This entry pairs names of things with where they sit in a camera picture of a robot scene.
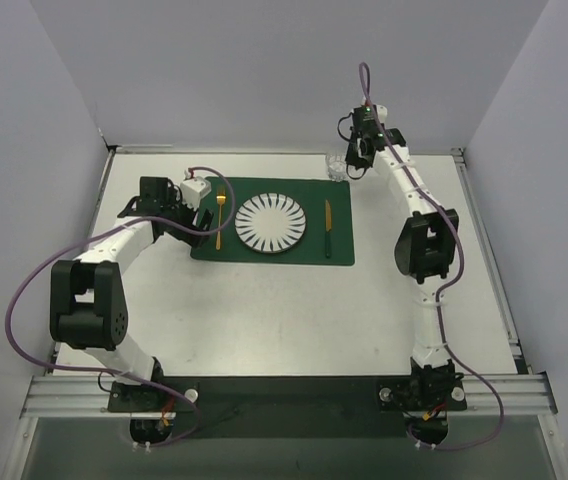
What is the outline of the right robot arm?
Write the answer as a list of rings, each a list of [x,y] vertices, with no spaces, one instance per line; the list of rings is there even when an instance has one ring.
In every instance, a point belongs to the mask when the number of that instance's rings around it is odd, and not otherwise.
[[[445,284],[456,249],[459,217],[435,200],[411,159],[401,132],[386,129],[387,110],[363,103],[350,112],[352,120],[346,166],[373,170],[387,184],[404,224],[394,247],[395,264],[409,280],[412,296],[413,346],[410,401],[428,408],[441,399],[443,386],[456,381],[455,366],[442,333],[439,289]]]

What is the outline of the clear plastic cup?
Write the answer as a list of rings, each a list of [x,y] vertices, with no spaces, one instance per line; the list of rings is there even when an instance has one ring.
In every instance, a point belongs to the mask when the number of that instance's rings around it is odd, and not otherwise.
[[[325,155],[326,173],[330,180],[335,182],[348,181],[345,153],[343,151],[331,151]]]

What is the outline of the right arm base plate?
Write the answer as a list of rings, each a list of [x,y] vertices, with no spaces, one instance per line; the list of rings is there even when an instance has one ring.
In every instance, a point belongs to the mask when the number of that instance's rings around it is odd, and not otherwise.
[[[425,413],[441,405],[444,405],[446,411],[452,412],[468,409],[466,398],[453,398],[453,386],[426,388],[413,385],[408,379],[393,377],[378,380],[375,389],[381,411]]]

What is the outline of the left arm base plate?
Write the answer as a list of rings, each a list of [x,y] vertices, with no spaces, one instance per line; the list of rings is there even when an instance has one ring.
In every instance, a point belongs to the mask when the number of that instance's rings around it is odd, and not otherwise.
[[[184,401],[146,385],[114,382],[111,385],[107,410],[111,413],[161,413],[172,405],[175,412],[192,413]]]

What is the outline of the green handled gold knife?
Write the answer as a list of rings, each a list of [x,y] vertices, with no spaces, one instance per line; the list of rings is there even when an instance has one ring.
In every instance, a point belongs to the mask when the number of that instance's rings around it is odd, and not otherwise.
[[[324,252],[325,258],[332,257],[332,209],[331,204],[328,199],[325,199],[325,243],[324,243]]]

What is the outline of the gold fork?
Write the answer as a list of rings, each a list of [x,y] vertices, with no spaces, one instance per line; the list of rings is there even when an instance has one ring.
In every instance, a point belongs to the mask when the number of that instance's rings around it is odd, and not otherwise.
[[[226,203],[226,188],[222,184],[217,187],[216,202],[218,206],[218,231],[216,232],[215,249],[220,251],[222,246],[221,226],[223,223],[224,205]]]

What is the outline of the green placemat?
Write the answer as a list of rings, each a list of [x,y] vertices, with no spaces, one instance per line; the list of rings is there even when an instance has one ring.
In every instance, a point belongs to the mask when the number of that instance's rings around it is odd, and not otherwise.
[[[355,264],[350,185],[346,182],[266,177],[231,177],[231,189],[240,207],[252,196],[281,193],[296,200],[304,209],[307,227],[301,241],[279,254],[262,254],[241,243],[231,223],[222,233],[221,250],[215,249],[215,237],[190,251],[194,260],[209,262],[347,266]],[[332,257],[325,258],[325,199],[332,209]]]

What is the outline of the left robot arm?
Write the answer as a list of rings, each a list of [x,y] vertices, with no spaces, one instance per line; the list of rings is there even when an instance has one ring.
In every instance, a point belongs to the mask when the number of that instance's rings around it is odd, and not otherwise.
[[[122,277],[163,235],[192,248],[203,245],[214,215],[200,203],[210,193],[211,183],[192,173],[178,184],[167,177],[142,177],[139,193],[117,215],[116,232],[51,268],[52,338],[92,356],[122,382],[134,384],[131,398],[146,411],[163,406],[167,386],[159,360],[128,333]]]

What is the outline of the white plate with black stripes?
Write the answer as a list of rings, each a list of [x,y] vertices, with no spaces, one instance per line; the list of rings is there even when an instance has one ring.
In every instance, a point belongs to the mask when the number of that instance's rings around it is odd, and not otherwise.
[[[281,193],[261,193],[238,208],[234,226],[241,243],[250,250],[279,254],[301,241],[307,218],[293,198]]]

